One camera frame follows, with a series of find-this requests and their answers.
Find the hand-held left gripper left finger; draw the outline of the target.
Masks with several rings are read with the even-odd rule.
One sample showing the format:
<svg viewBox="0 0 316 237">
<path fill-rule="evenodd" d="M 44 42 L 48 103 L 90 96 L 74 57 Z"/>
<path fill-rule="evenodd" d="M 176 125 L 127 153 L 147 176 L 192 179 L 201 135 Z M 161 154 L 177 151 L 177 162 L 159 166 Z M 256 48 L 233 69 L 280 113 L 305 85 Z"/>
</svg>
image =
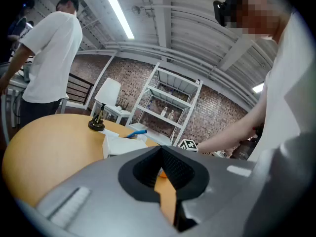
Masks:
<svg viewBox="0 0 316 237">
<path fill-rule="evenodd" d="M 144 148 L 99 160 L 53 188 L 35 207 L 19 209 L 46 237 L 172 237 L 178 231 L 157 202 L 138 201 L 119 183 L 119 169 Z"/>
</svg>

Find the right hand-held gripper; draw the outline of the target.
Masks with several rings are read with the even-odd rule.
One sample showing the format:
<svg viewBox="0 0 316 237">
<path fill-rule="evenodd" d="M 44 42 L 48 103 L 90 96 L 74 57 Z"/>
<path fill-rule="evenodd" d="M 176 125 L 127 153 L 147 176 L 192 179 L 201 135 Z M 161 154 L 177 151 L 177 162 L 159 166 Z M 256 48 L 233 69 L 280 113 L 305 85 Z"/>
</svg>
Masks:
<svg viewBox="0 0 316 237">
<path fill-rule="evenodd" d="M 198 152 L 197 145 L 193 140 L 183 139 L 179 144 L 178 147 L 183 150 Z"/>
</svg>

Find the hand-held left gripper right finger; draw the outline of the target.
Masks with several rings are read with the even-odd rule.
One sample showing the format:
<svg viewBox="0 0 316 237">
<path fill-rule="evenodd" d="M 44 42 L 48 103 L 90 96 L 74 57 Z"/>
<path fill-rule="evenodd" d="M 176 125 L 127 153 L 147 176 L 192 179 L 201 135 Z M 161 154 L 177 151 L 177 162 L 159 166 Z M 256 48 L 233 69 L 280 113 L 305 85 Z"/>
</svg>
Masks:
<svg viewBox="0 0 316 237">
<path fill-rule="evenodd" d="M 180 214 L 191 226 L 172 237 L 272 236 L 312 187 L 314 135 L 302 133 L 262 152 L 255 162 L 182 151 L 205 166 L 204 192 L 182 201 Z"/>
</svg>

